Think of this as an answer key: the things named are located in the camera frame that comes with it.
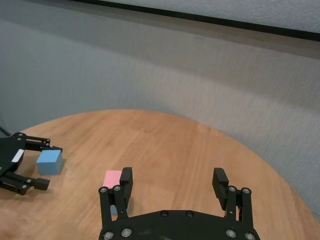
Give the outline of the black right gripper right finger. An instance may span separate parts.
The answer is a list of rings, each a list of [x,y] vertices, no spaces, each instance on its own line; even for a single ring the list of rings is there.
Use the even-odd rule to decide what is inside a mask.
[[[224,169],[217,167],[213,170],[212,187],[226,219],[235,221],[238,209],[238,221],[246,225],[253,224],[252,191],[249,188],[237,189],[229,185]]]

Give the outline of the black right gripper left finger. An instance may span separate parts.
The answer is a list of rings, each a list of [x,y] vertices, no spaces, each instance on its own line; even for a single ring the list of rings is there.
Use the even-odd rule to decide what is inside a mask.
[[[108,170],[103,185],[99,188],[102,226],[112,222],[112,216],[128,215],[128,206],[133,188],[133,170],[125,167],[122,170]]]

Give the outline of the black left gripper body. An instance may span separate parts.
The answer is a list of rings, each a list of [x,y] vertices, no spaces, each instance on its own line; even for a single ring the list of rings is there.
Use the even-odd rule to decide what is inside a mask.
[[[22,162],[26,148],[26,135],[16,132],[0,138],[0,175],[15,172]]]

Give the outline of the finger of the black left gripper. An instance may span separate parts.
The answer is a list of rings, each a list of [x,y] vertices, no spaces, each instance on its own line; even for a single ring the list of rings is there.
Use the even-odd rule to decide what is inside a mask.
[[[30,188],[46,191],[50,180],[43,178],[24,177],[14,172],[7,171],[0,176],[0,187],[21,196],[25,195]]]
[[[49,138],[26,136],[25,149],[28,151],[42,152],[44,150],[59,150],[63,152],[61,147],[51,146],[51,140]]]

